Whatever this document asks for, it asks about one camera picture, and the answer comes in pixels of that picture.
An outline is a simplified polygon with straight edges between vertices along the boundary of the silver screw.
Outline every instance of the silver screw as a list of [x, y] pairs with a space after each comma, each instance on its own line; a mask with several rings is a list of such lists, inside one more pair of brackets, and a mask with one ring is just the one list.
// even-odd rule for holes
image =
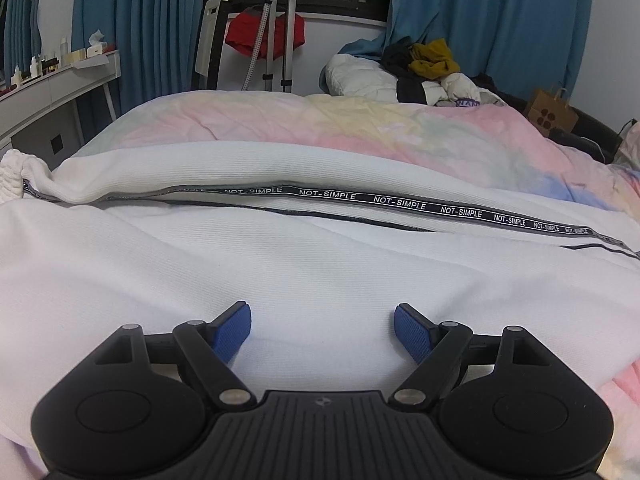
[[231, 406], [240, 406], [251, 399], [251, 394], [247, 390], [241, 388], [232, 388], [225, 390], [220, 394], [220, 400]]
[[405, 388], [404, 390], [398, 390], [394, 393], [394, 399], [401, 404], [408, 404], [415, 406], [424, 402], [427, 396], [420, 390], [414, 390], [413, 388]]

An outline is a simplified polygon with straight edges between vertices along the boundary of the blue curtain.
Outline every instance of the blue curtain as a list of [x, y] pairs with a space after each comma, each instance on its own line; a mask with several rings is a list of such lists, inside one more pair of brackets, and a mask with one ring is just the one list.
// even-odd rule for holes
[[38, 30], [38, 0], [0, 0], [0, 16], [5, 16], [2, 69], [9, 86], [15, 66], [28, 72], [31, 57], [40, 54], [42, 43]]
[[445, 38], [462, 72], [528, 99], [537, 87], [574, 88], [590, 12], [591, 0], [391, 0], [386, 32], [340, 52], [378, 59], [405, 36]]
[[[155, 97], [188, 90], [202, 0], [75, 0], [71, 49], [98, 28], [120, 50], [122, 76], [110, 85], [121, 114]], [[101, 89], [78, 100], [86, 140], [109, 124]]]

